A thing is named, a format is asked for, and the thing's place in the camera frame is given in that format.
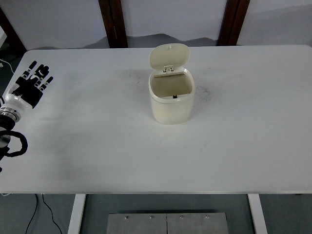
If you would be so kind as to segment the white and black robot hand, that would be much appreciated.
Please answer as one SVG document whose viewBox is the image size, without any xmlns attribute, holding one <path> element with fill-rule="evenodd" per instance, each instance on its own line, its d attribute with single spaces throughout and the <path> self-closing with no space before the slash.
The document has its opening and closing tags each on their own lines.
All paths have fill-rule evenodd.
<svg viewBox="0 0 312 234">
<path fill-rule="evenodd" d="M 6 93 L 5 104 L 18 112 L 35 108 L 53 80 L 49 73 L 49 66 L 33 61 Z"/>
</svg>

